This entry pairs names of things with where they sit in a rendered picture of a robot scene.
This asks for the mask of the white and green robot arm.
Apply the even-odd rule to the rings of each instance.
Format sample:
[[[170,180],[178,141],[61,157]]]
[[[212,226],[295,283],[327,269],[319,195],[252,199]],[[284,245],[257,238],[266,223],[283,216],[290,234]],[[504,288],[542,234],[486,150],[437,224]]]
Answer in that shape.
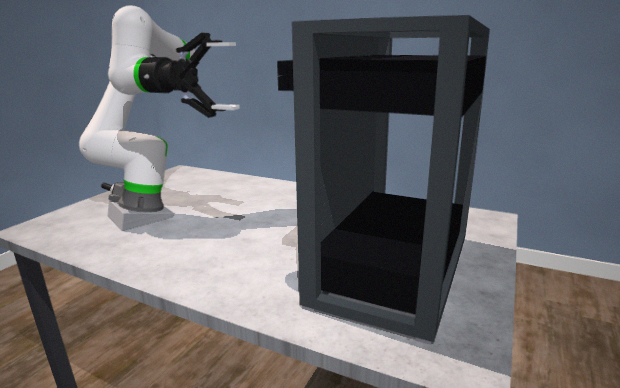
[[[172,92],[160,83],[159,68],[167,60],[180,59],[176,48],[185,44],[162,30],[139,7],[125,6],[113,17],[108,71],[111,83],[82,134],[79,147],[88,161],[124,170],[124,182],[101,184],[101,188],[111,192],[109,200],[119,202],[124,209],[163,209],[161,189],[168,143],[155,135],[127,131],[125,126],[136,94]]]

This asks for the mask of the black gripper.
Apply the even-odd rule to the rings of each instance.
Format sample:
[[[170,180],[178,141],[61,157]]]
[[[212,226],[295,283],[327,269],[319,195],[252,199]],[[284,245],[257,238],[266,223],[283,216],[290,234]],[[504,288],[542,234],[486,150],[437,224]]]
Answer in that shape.
[[[197,50],[187,60],[186,55],[197,46],[199,46]],[[179,60],[167,60],[159,68],[159,80],[162,86],[167,90],[182,91],[181,102],[190,105],[208,118],[216,116],[216,111],[240,109],[240,105],[215,104],[197,83],[196,66],[211,46],[236,46],[236,42],[211,40],[210,33],[200,33],[183,47],[176,48],[180,56]],[[189,95],[189,92],[193,93],[202,103]]]

